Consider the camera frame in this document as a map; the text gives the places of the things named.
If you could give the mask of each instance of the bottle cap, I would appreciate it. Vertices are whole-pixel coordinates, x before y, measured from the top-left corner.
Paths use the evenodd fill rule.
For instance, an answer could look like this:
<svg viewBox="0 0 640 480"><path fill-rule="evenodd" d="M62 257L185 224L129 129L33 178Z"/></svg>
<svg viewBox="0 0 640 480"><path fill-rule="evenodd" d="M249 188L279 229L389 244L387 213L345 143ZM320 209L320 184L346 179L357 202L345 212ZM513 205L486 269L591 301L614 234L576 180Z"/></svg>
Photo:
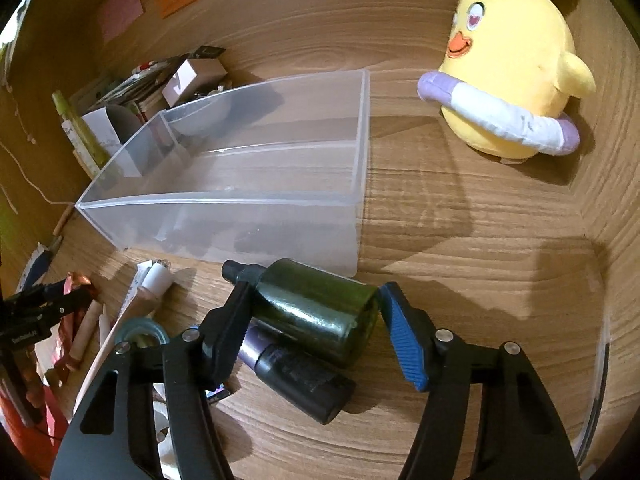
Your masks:
<svg viewBox="0 0 640 480"><path fill-rule="evenodd" d="M237 282L248 282L251 286L256 286L265 270L266 268L262 265L240 264L227 260L222 264L222 277L232 285Z"/></svg>
<svg viewBox="0 0 640 480"><path fill-rule="evenodd" d="M264 330L260 330L254 323L251 323L244 335L244 341L242 341L238 357L241 358L242 362L251 368L251 370L255 370L255 364L258 362L258 359L273 343L275 343L275 341L269 334Z"/></svg>

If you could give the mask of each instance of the blue gripper pad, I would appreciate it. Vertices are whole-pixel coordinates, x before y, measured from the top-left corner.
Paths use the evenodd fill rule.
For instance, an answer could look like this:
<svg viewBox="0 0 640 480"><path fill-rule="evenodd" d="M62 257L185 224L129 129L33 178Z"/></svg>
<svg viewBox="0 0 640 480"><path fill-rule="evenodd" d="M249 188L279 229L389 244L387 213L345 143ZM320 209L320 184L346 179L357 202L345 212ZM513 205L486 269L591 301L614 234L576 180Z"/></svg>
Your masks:
<svg viewBox="0 0 640 480"><path fill-rule="evenodd" d="M407 381L419 392L430 386L428 363L433 347L431 337L435 326L426 312L409 305L396 282L388 282L379 289L382 305L380 312L389 330L391 344Z"/></svg>

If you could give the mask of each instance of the cable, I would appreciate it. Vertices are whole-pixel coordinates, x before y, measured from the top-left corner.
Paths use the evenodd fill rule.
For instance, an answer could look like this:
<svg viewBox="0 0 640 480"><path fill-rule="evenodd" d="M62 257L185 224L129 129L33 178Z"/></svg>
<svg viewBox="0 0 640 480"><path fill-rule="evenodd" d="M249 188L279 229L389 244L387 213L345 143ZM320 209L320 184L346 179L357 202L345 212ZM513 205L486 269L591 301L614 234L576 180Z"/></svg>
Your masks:
<svg viewBox="0 0 640 480"><path fill-rule="evenodd" d="M22 166L20 165L20 162L18 162L18 159L15 158L15 155L9 151L9 148L6 147L4 145L4 143L2 142L2 140L0 140L0 147L2 147L2 149L4 149L9 156L14 160L14 162L18 165L18 169L20 170L20 173L22 174L22 177L27 181L27 184L29 184L31 187L33 187L33 189L35 189L38 193L40 193L40 196L44 199L45 202L51 204L51 205L72 205L73 202L55 202L53 200L49 200L45 194L42 192L42 190L36 186L31 180L29 180L29 177L26 176L26 174L24 173L24 170L22 169ZM6 192L4 191L4 187L2 188L2 192L4 192L4 195L6 196ZM12 209L14 210L14 212L16 214L18 214L18 211L16 210L16 208L12 205Z"/></svg>
<svg viewBox="0 0 640 480"><path fill-rule="evenodd" d="M48 436L49 438L52 438L53 440L57 440L58 442L62 442L62 439L58 436L53 436L50 435L49 433L47 433L46 431L42 431L39 427L34 426L33 427L34 430L36 430L38 433L43 434L44 436Z"/></svg>
<svg viewBox="0 0 640 480"><path fill-rule="evenodd" d="M24 123L22 122L22 116L20 115L20 110L18 109L18 101L15 100L15 96L14 96L14 88L8 84L6 86L6 90L8 94L11 96L11 99L14 101L15 116L18 117L18 121L20 122L20 127L22 128L24 134L27 136L27 142L30 142L31 144L36 144L36 139L30 136L30 134L27 131L27 128L24 127Z"/></svg>
<svg viewBox="0 0 640 480"><path fill-rule="evenodd" d="M9 203L9 207L14 211L14 213L18 214L18 210L16 209L14 203L11 202L11 199L9 198L9 195L7 195L6 189L4 188L4 186L2 184L0 184L0 190L2 190L2 194L4 194L4 197L6 198L6 201Z"/></svg>

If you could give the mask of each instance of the clear plastic container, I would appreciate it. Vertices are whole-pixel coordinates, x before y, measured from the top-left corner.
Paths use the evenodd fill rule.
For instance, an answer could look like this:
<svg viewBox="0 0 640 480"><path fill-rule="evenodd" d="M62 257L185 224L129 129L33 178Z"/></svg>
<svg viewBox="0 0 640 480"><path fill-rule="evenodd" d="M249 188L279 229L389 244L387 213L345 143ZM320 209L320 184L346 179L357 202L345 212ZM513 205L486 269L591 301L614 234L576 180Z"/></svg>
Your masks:
<svg viewBox="0 0 640 480"><path fill-rule="evenodd" d="M265 81L160 112L76 207L120 250L353 276L368 147L368 71Z"/></svg>

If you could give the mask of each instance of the wood grain surface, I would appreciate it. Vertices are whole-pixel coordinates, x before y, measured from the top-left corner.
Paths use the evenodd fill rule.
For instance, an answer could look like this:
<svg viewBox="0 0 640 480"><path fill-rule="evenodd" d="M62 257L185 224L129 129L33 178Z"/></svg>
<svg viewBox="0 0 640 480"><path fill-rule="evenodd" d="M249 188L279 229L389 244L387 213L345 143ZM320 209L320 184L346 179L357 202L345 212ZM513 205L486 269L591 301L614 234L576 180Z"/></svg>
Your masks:
<svg viewBox="0 0 640 480"><path fill-rule="evenodd" d="M224 46L237 84L274 76L367 67L372 122L365 221L357 278L396 280L414 306L471 343L519 342L570 436L589 407L605 309L615 338L604 429L607 449L638 401L638 48L607 0L555 0L599 90L569 111L583 151L503 166L465 146L435 106L415 94L442 60L457 0L198 0L162 20L154 0L120 37L84 33L95 65L125 75L140 62L200 44ZM49 279L92 276L113 315L138 261L115 251L82 219L65 230ZM158 320L173 335L222 304L220 265L171 258L177 285ZM88 354L95 354L94 340ZM82 365L86 370L88 361ZM220 427L241 479L395 479L426 396L402 378L378 323L348 371L353 402L318 426L238 365L236 393L220 402ZM70 414L82 373L58 392ZM477 423L478 391L468 420ZM468 473L474 431L456 478Z"/></svg>
<svg viewBox="0 0 640 480"><path fill-rule="evenodd" d="M12 92L0 88L0 141L52 202L75 202L90 182L73 156L51 100L54 90L69 96L97 76L89 51L77 39L57 37L31 50L30 61L9 78ZM6 192L5 196L0 191L0 279L2 290L8 293L15 290L38 242L51 243L51 233L66 205L45 202L2 147L0 185Z"/></svg>
<svg viewBox="0 0 640 480"><path fill-rule="evenodd" d="M25 64L31 62L34 51L58 43L65 36L72 38L77 47L86 51L85 40L78 38L85 30L88 20L92 19L92 13L103 0L32 0L25 16L20 34L16 40L12 69L23 69ZM57 63L64 68L73 63L67 59L57 59Z"/></svg>
<svg viewBox="0 0 640 480"><path fill-rule="evenodd" d="M640 404L640 50L609 0L577 0L568 23L598 81L595 95L569 104L583 142L562 170L606 287L609 379L591 449L602 460Z"/></svg>

